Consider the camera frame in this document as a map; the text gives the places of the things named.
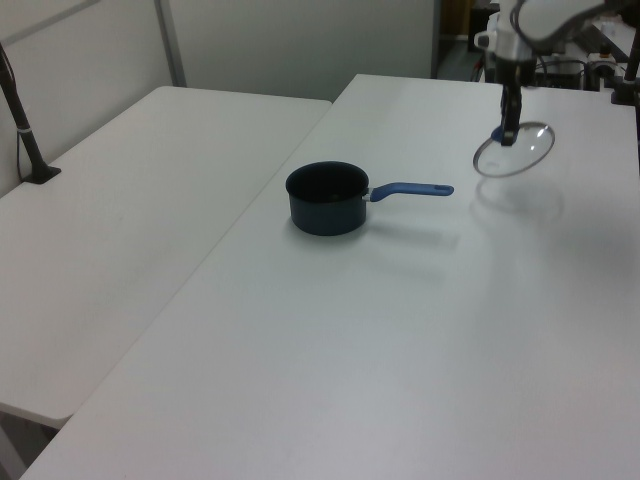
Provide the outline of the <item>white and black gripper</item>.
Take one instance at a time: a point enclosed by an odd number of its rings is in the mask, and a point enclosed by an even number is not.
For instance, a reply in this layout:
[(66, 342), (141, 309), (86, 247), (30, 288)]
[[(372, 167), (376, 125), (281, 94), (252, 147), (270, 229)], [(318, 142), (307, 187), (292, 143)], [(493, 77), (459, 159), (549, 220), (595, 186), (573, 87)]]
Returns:
[(474, 45), (484, 51), (488, 62), (485, 80), (501, 84), (501, 123), (503, 145), (512, 146), (520, 129), (522, 92), (535, 80), (536, 57), (513, 30), (485, 30), (474, 36)]

